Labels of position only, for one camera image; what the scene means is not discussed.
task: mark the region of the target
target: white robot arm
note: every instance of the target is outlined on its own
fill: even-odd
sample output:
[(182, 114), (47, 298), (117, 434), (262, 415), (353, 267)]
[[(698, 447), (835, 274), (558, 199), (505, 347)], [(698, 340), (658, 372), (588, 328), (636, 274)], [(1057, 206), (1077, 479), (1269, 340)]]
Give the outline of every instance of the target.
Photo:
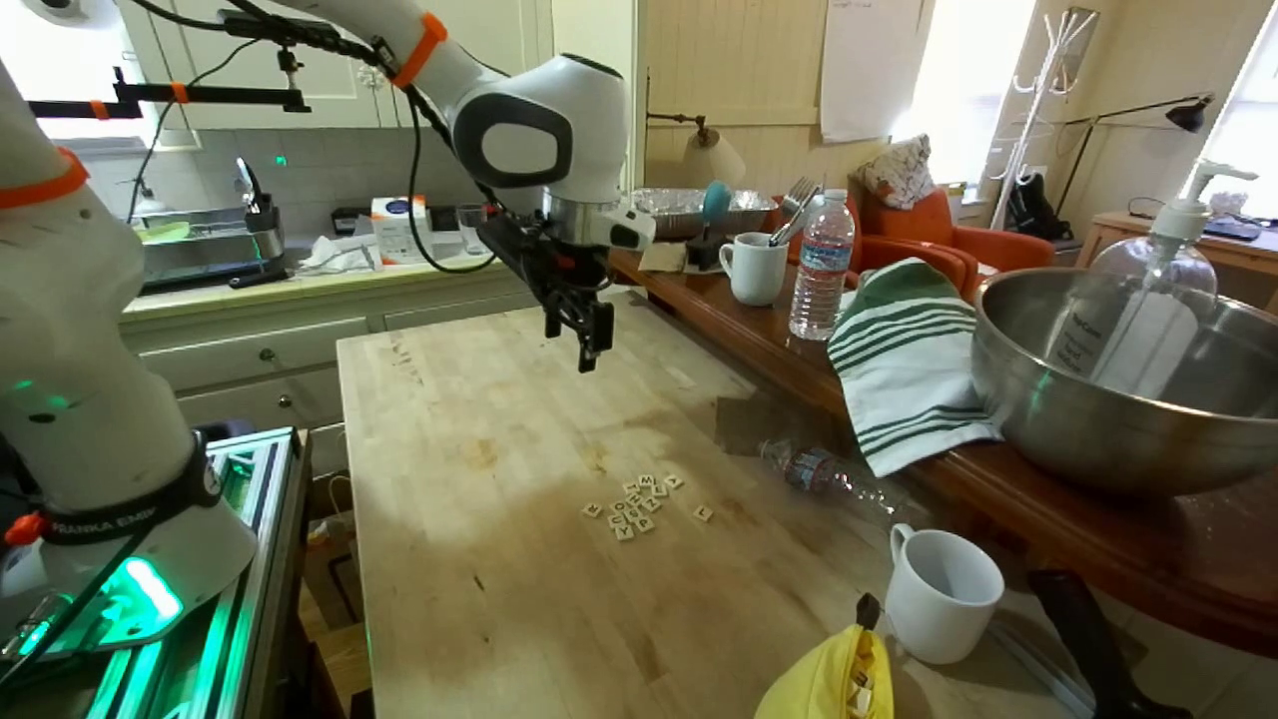
[[(236, 30), (301, 30), (317, 45), (317, 27), (226, 5), (240, 9)], [(610, 343), (610, 306), (594, 292), (628, 149), (624, 79), (578, 54), (498, 77), (413, 0), (285, 5), (342, 22), (397, 85), (427, 94), (459, 163), (505, 202), (478, 226), (485, 242), (547, 306), (547, 332), (578, 332), (578, 363), (592, 368)], [(83, 186), (79, 158), (43, 138), (0, 63), (0, 434), (47, 513), (43, 540), (13, 547), (0, 571), (0, 639), (28, 636), (15, 656), (47, 652), (33, 647), (35, 621), (57, 628), (71, 616), (60, 595), (123, 560), (148, 567), (148, 589), (160, 577), (166, 604), (120, 619), (103, 647), (162, 636), (226, 588), (257, 547), (218, 504), (170, 392), (120, 340), (141, 274), (133, 226)]]

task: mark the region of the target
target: paper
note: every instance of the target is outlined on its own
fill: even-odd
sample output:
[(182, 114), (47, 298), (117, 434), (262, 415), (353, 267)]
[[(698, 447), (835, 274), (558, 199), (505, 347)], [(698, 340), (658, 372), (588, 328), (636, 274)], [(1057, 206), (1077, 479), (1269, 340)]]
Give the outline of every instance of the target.
[(824, 138), (871, 138), (915, 99), (923, 0), (832, 0), (824, 49)]

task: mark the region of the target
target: green striped towel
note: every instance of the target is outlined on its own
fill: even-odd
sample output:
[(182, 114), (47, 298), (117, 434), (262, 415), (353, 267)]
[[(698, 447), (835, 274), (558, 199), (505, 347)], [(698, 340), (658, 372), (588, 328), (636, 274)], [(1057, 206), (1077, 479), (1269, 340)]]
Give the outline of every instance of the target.
[(895, 474), (997, 426), (972, 388), (975, 312), (923, 259), (861, 279), (825, 343), (871, 472)]

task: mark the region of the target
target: white mug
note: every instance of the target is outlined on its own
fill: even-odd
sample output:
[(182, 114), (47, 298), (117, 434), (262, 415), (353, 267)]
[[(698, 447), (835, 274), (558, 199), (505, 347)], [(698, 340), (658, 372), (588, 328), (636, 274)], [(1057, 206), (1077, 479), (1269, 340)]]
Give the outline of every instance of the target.
[(957, 661), (1002, 599), (997, 563), (955, 529), (889, 528), (885, 636), (923, 661)]
[(788, 242), (774, 242), (771, 230), (738, 230), (720, 242), (720, 267), (738, 303), (766, 306), (788, 288)]

